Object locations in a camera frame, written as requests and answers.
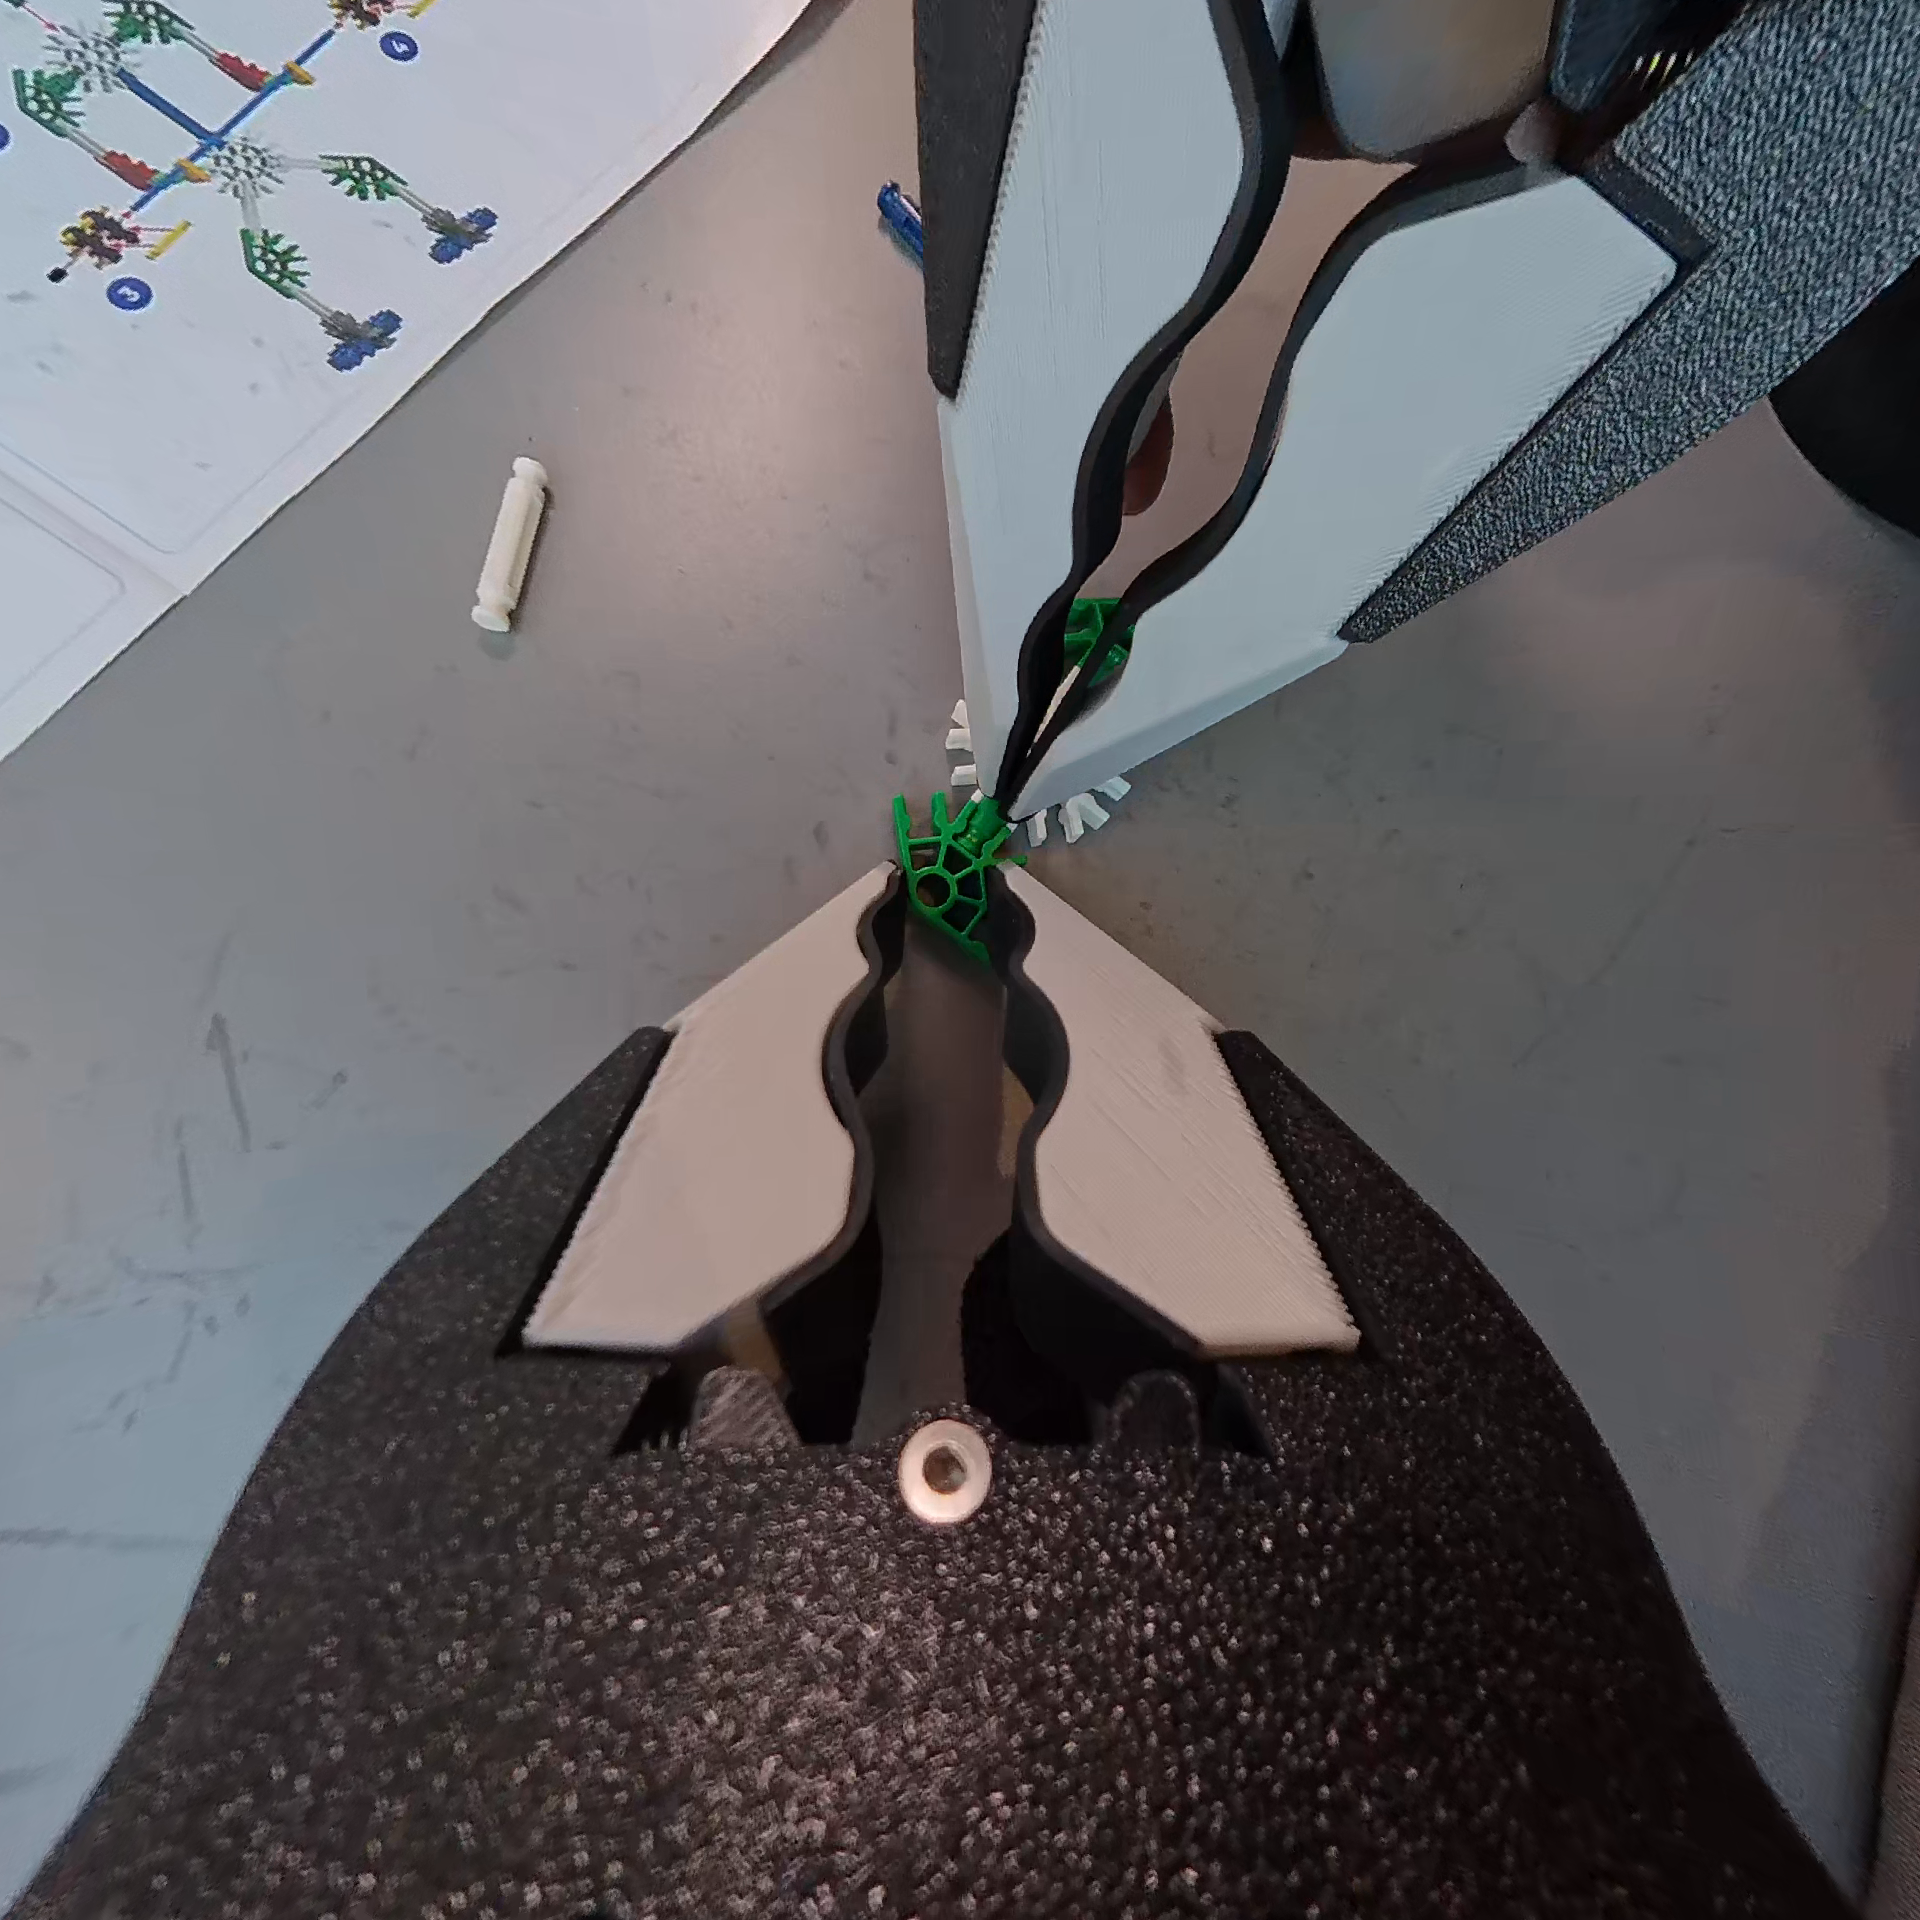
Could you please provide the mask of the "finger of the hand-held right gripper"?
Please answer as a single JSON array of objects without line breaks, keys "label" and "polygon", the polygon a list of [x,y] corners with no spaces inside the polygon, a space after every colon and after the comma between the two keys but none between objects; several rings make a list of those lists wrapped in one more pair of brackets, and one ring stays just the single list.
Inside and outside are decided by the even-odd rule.
[{"label": "finger of the hand-held right gripper", "polygon": [[1071,602],[1121,535],[1147,401],[1278,209],[1291,13],[936,5],[938,437],[995,798],[1040,765]]},{"label": "finger of the hand-held right gripper", "polygon": [[1679,274],[1548,163],[1410,171],[1309,280],[1227,506],[1136,575],[1135,638],[1038,759],[1063,803],[1337,660],[1346,619]]}]

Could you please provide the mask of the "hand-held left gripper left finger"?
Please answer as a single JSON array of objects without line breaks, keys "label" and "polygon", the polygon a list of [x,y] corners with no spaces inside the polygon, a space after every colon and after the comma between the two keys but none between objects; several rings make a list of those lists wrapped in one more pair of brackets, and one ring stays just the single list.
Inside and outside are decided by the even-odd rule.
[{"label": "hand-held left gripper left finger", "polygon": [[693,999],[522,1321],[530,1349],[693,1353],[864,1230],[902,875],[869,872]]}]

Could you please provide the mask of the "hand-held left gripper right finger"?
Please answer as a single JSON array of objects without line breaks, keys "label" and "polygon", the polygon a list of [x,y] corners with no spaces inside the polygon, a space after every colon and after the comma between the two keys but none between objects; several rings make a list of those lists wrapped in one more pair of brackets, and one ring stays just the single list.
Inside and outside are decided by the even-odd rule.
[{"label": "hand-held left gripper right finger", "polygon": [[1006,882],[1006,994],[1038,1250],[1207,1361],[1354,1353],[1222,1024],[1034,877]]}]

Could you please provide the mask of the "white snowflake toy connector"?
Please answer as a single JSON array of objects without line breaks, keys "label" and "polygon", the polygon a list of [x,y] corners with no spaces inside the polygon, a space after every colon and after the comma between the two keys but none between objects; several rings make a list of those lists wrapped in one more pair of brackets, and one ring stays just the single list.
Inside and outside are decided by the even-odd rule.
[{"label": "white snowflake toy connector", "polygon": [[[971,730],[968,704],[959,697],[949,715],[944,752],[950,759],[949,786],[968,796],[981,789],[981,772],[975,759],[975,742]],[[1129,798],[1132,783],[1125,775],[1100,780],[1093,787],[1071,793],[1066,800],[1021,817],[1027,840],[1040,848],[1048,838],[1048,820],[1058,817],[1061,831],[1069,844],[1078,842],[1086,831],[1096,831],[1113,817],[1113,807]]]}]

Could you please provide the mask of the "short white toy rod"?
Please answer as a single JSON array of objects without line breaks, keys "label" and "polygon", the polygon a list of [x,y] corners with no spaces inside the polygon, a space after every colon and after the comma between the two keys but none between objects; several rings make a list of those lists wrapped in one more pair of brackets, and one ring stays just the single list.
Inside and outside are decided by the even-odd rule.
[{"label": "short white toy rod", "polygon": [[515,630],[548,495],[548,469],[538,458],[519,453],[501,493],[471,608],[473,622],[485,632],[509,633]]}]

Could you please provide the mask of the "grey desk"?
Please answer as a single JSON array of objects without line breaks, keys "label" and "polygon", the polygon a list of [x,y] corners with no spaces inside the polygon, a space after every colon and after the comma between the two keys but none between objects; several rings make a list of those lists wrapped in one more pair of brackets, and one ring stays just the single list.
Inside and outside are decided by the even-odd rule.
[{"label": "grey desk", "polygon": [[[4,763],[4,1906],[348,1314],[947,778],[908,3],[752,83]],[[548,475],[506,633],[471,610]],[[1044,882],[1587,1400],[1861,1894],[1916,1552],[1916,541],[1759,405]]]}]

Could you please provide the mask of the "person's right hand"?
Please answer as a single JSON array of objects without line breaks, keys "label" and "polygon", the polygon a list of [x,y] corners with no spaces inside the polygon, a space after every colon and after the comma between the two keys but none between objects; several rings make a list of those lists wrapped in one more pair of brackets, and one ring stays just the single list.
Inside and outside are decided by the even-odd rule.
[{"label": "person's right hand", "polygon": [[1176,443],[1173,385],[1180,368],[1182,360],[1176,356],[1155,384],[1135,426],[1122,469],[1121,534],[1099,570],[1099,590],[1102,593],[1118,593],[1141,566],[1136,555],[1141,538],[1132,527],[1138,526],[1141,515],[1151,514],[1171,477]]}]

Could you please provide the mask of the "toy instruction poster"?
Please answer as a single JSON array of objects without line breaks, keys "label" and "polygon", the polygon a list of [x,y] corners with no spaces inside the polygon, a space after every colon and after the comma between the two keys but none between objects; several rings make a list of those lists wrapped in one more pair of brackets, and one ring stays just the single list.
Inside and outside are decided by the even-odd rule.
[{"label": "toy instruction poster", "polygon": [[13,753],[688,142],[805,3],[3,13]]}]

